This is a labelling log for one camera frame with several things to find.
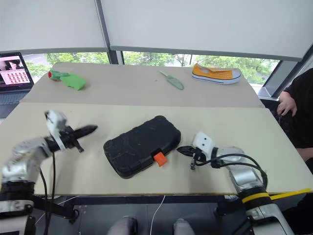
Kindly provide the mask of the bystander bare hand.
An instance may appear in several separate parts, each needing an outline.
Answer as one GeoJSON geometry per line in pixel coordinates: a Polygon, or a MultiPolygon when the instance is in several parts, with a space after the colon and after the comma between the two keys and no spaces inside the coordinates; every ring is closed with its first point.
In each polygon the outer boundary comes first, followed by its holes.
{"type": "Polygon", "coordinates": [[[291,116],[295,116],[297,112],[297,106],[293,98],[287,97],[280,101],[277,108],[278,115],[285,116],[288,112],[291,112],[291,116]]]}

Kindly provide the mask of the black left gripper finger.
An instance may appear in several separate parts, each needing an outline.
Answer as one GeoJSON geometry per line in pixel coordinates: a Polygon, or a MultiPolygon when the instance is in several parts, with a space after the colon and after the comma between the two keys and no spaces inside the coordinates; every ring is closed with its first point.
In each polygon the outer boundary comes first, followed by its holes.
{"type": "Polygon", "coordinates": [[[98,128],[97,125],[86,125],[75,130],[76,134],[91,134],[98,128]]]}
{"type": "Polygon", "coordinates": [[[93,133],[97,127],[81,127],[76,130],[76,137],[77,138],[82,138],[84,136],[87,136],[91,133],[93,133]]]}

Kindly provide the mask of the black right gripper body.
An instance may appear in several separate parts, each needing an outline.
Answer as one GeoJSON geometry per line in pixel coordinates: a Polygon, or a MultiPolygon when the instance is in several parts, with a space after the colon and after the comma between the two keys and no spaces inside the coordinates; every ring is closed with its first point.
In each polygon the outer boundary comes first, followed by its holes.
{"type": "Polygon", "coordinates": [[[196,147],[193,150],[193,155],[192,155],[192,161],[191,161],[191,164],[190,164],[190,168],[192,170],[195,170],[196,165],[198,163],[202,163],[202,161],[203,161],[202,150],[196,147]]]}

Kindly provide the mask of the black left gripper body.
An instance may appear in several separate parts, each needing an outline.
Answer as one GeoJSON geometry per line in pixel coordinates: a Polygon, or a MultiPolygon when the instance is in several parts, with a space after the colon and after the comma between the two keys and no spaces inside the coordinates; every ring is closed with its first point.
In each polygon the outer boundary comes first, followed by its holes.
{"type": "Polygon", "coordinates": [[[61,141],[65,148],[77,148],[79,152],[83,152],[84,149],[78,142],[78,139],[84,136],[84,131],[82,129],[74,130],[71,126],[66,126],[64,130],[60,131],[61,141]]]}

